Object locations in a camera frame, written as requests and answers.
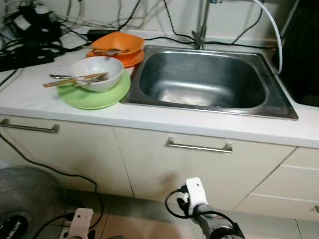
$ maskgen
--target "stainless steel sink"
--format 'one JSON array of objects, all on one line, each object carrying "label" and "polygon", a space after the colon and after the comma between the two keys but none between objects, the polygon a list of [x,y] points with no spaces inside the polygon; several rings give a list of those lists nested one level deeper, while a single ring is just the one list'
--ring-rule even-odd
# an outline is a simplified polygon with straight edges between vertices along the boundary
[{"label": "stainless steel sink", "polygon": [[144,47],[123,103],[298,119],[260,54]]}]

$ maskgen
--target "floor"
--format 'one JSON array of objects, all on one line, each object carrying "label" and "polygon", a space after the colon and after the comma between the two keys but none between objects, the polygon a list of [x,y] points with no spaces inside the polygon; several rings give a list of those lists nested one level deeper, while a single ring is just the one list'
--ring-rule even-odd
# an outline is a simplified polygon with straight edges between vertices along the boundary
[{"label": "floor", "polygon": [[[100,205],[91,193],[69,191],[68,198],[77,205],[94,210],[91,222],[100,214]],[[104,214],[95,226],[95,239],[123,235],[127,239],[203,239],[199,225],[190,219],[172,216],[163,203],[114,195],[102,195]],[[176,204],[171,207],[178,213]],[[319,222],[273,218],[245,213],[224,212],[236,221],[246,239],[318,239]]]}]

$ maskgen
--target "countertop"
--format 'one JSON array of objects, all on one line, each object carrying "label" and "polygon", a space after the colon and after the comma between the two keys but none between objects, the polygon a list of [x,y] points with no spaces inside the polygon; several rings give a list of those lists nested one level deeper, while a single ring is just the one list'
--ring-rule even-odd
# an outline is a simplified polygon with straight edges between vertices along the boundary
[{"label": "countertop", "polygon": [[[146,44],[184,47],[167,41]],[[255,52],[245,47],[231,50]],[[297,104],[284,88],[299,116],[297,121],[122,103],[99,110],[72,107],[59,98],[55,87],[45,88],[42,84],[51,81],[49,73],[69,73],[69,66],[84,58],[86,52],[83,49],[67,53],[55,58],[55,62],[19,71],[0,88],[0,114],[319,148],[319,108]],[[258,52],[267,56],[264,51]],[[0,72],[0,79],[10,72]]]}]

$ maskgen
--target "metal bar handle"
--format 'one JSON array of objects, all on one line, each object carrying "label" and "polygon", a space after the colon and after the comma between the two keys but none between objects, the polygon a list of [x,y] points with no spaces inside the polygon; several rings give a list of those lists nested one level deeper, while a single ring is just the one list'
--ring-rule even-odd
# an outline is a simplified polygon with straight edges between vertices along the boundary
[{"label": "metal bar handle", "polygon": [[195,150],[204,150],[211,152],[220,152],[220,153],[233,153],[233,147],[230,143],[227,143],[223,148],[210,148],[210,147],[201,147],[201,146],[193,146],[187,144],[178,144],[174,143],[174,138],[169,138],[166,144],[168,147],[176,147],[176,148],[188,148]]},{"label": "metal bar handle", "polygon": [[45,133],[58,133],[60,128],[60,126],[57,124],[55,124],[52,128],[37,128],[37,127],[30,127],[30,126],[14,125],[14,124],[9,124],[8,119],[4,119],[0,123],[0,127],[25,129],[25,130],[45,132]]}]

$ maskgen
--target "wall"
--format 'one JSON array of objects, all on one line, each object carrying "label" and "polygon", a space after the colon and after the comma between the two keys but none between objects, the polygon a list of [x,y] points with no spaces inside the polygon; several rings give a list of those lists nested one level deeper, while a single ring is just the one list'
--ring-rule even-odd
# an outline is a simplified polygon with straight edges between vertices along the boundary
[{"label": "wall", "polygon": [[[68,0],[43,0],[59,15],[65,15]],[[109,23],[117,19],[120,0],[83,0],[85,19]],[[122,0],[121,18],[127,18],[137,0]],[[198,28],[198,19],[202,11],[200,5],[205,0],[167,0],[175,29],[179,33],[190,34]],[[295,0],[266,0],[265,6],[271,11],[279,29],[288,17]],[[224,0],[223,4],[211,4],[207,36],[211,39],[231,41],[258,17],[259,6],[249,0]],[[77,0],[73,0],[72,15],[78,14]],[[136,16],[143,16],[142,30],[170,34],[172,32],[162,0],[143,0]],[[130,25],[137,26],[141,20],[134,20]],[[274,39],[274,34],[267,16],[264,14],[259,24],[247,32],[242,43],[247,41]]]}]

